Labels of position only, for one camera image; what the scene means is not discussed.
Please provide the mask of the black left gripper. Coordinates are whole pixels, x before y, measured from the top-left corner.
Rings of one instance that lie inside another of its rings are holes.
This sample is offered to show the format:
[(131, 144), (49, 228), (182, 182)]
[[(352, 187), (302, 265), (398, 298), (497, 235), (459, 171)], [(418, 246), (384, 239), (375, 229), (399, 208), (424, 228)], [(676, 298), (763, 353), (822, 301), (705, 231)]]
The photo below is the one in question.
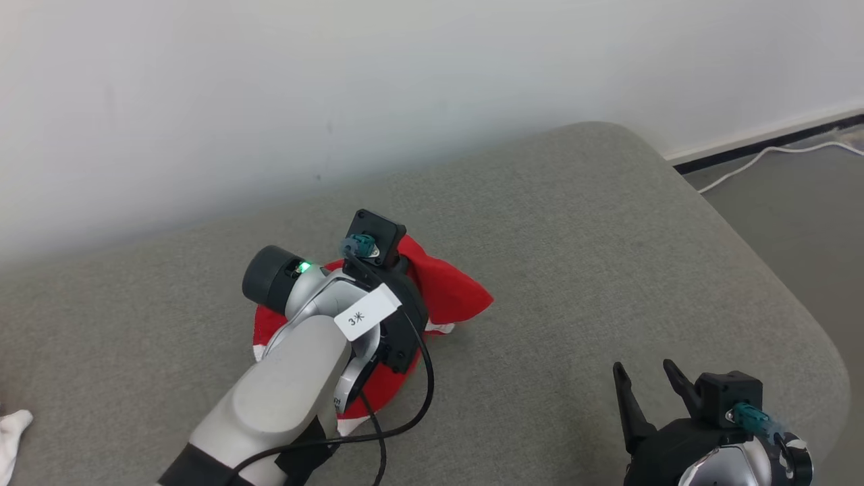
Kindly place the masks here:
[(373, 362), (395, 373), (407, 373), (414, 358), (422, 356), (418, 335), (429, 320), (419, 286), (411, 279), (413, 265), (401, 254), (391, 267), (376, 267), (355, 257), (343, 262), (343, 273), (367, 290), (385, 284), (399, 301), (397, 310), (380, 323), (381, 335)]

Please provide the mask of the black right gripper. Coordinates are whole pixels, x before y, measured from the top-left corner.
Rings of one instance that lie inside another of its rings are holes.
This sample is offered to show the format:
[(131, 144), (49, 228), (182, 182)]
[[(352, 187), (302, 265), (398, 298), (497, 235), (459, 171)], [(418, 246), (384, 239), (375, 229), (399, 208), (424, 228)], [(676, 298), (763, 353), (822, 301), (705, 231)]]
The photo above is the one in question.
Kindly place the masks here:
[(691, 418), (676, 419), (657, 430), (645, 418), (624, 365), (613, 365), (624, 448), (630, 454), (624, 485), (676, 485), (688, 467), (714, 449), (743, 443), (740, 427), (718, 428), (698, 421), (703, 400), (697, 388), (673, 360), (664, 359), (663, 368)]

